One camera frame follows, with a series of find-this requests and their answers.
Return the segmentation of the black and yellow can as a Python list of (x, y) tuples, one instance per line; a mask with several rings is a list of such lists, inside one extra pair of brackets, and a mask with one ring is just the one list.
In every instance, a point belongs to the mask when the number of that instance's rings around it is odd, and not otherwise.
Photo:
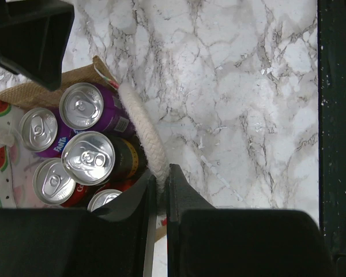
[(87, 131), (75, 135), (64, 147), (61, 162), (79, 184), (94, 186), (136, 177), (147, 166), (138, 139)]

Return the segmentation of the red cola can front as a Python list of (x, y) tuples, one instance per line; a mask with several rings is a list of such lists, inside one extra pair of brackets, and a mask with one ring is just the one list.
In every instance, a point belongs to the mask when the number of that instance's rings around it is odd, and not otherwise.
[(87, 210), (92, 212), (103, 205), (109, 203), (124, 191), (128, 190), (137, 182), (136, 179), (127, 179), (121, 182), (109, 182), (105, 183), (99, 188), (96, 193), (92, 196), (88, 203)]

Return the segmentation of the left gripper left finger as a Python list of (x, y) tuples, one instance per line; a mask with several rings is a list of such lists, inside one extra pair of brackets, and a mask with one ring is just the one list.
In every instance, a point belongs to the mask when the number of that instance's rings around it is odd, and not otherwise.
[(82, 208), (0, 209), (0, 276), (151, 276), (156, 182)]

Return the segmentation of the red cola can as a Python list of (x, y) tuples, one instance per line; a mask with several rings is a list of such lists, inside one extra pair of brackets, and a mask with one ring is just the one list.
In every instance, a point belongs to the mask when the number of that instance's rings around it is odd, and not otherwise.
[(92, 189), (70, 177), (60, 158), (43, 161), (35, 170), (32, 185), (40, 201), (65, 208), (84, 205), (92, 194)]
[(137, 182), (136, 179), (127, 179), (121, 182), (109, 182), (105, 183), (99, 188), (96, 193), (92, 196), (88, 203), (87, 210), (92, 212), (103, 205), (109, 203), (124, 191), (128, 190)]

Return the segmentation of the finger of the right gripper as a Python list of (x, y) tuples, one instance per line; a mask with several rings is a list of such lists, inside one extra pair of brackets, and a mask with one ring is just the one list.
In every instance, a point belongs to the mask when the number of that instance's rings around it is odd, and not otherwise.
[(0, 1), (0, 67), (57, 90), (73, 22), (65, 1)]

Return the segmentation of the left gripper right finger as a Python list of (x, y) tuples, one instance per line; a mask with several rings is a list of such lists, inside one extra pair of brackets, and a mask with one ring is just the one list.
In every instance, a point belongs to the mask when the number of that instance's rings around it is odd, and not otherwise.
[(167, 189), (169, 276), (333, 276), (312, 218), (282, 209), (209, 204), (171, 165)]

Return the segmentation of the watermelon canvas tote bag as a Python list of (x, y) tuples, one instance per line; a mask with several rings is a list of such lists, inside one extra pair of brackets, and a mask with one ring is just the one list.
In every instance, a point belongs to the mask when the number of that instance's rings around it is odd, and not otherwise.
[[(0, 208), (94, 211), (132, 187), (144, 169), (163, 201), (170, 173), (161, 138), (135, 89), (99, 57), (62, 75), (50, 92), (29, 82), (0, 92)], [(81, 133), (99, 133), (112, 152), (99, 177), (64, 166)]]

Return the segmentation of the purple can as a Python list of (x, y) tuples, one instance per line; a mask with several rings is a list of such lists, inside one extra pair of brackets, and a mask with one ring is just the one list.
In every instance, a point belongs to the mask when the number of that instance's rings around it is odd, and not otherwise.
[(26, 149), (43, 158), (58, 158), (76, 135), (62, 120), (57, 108), (33, 108), (19, 124), (21, 141)]
[(116, 93), (97, 83), (77, 83), (59, 102), (62, 121), (74, 133), (106, 132), (129, 138), (135, 130)]

